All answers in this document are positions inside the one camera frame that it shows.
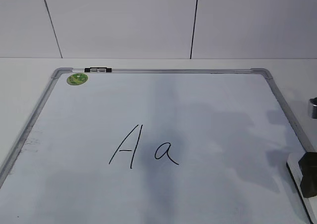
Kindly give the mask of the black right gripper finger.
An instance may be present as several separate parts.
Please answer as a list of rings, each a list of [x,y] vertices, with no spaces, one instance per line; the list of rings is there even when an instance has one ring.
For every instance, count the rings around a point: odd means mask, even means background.
[[[302,173],[300,189],[305,198],[317,195],[317,153],[306,152],[298,161]]]

